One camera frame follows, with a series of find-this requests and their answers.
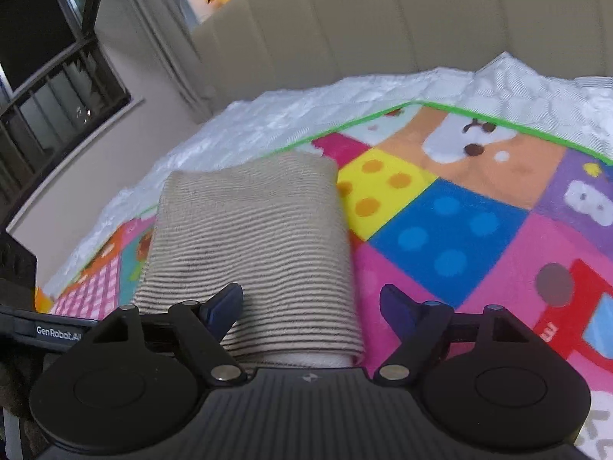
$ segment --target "folded garment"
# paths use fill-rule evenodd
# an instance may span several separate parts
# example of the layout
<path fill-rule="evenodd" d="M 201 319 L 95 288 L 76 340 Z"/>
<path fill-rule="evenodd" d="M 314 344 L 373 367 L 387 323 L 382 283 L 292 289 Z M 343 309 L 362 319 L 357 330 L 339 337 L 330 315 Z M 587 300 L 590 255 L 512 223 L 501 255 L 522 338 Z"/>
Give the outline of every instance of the folded garment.
<path fill-rule="evenodd" d="M 223 344 L 239 361 L 351 365 L 363 344 L 336 176 L 302 153 L 172 173 L 133 302 L 159 313 L 236 282 L 243 315 Z"/>

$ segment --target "balcony railing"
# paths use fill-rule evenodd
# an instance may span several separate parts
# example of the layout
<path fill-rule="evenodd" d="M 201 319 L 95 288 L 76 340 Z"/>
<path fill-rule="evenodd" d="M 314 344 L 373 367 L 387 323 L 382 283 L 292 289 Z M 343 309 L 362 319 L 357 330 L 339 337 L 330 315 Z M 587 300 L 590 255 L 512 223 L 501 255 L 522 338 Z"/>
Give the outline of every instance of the balcony railing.
<path fill-rule="evenodd" d="M 95 38 L 64 50 L 12 94 L 0 91 L 0 229 L 72 150 L 129 101 Z"/>

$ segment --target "beige upholstered headboard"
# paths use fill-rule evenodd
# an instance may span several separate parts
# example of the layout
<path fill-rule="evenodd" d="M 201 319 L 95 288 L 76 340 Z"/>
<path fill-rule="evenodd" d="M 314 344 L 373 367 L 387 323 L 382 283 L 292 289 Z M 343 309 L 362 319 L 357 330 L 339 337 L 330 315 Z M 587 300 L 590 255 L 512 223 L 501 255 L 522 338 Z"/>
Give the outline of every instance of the beige upholstered headboard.
<path fill-rule="evenodd" d="M 217 106 L 345 76 L 475 70 L 613 75 L 613 0 L 231 0 L 193 38 Z"/>

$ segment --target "white sheet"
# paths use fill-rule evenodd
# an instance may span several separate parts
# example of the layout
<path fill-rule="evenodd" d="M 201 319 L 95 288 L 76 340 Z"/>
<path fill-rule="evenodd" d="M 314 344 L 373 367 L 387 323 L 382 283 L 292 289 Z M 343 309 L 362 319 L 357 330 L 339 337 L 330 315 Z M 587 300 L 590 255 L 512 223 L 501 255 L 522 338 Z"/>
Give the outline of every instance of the white sheet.
<path fill-rule="evenodd" d="M 171 171 L 241 164 L 410 100 L 503 118 L 613 159 L 613 79 L 545 78 L 508 54 L 476 73 L 439 68 L 409 76 L 347 78 L 306 91 L 268 92 L 252 102 L 234 102 L 161 158 L 139 184 L 122 190 L 44 287 L 45 294 L 57 298 L 119 225 L 157 204 Z"/>

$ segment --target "curtain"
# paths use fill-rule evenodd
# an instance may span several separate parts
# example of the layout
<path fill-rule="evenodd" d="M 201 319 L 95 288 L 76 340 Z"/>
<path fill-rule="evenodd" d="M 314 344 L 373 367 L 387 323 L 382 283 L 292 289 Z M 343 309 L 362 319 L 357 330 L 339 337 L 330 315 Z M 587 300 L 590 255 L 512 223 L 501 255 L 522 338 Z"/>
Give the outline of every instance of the curtain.
<path fill-rule="evenodd" d="M 215 89 L 207 84 L 204 65 L 183 17 L 181 0 L 122 2 L 145 32 L 155 57 L 191 110 L 194 121 L 209 119 Z"/>

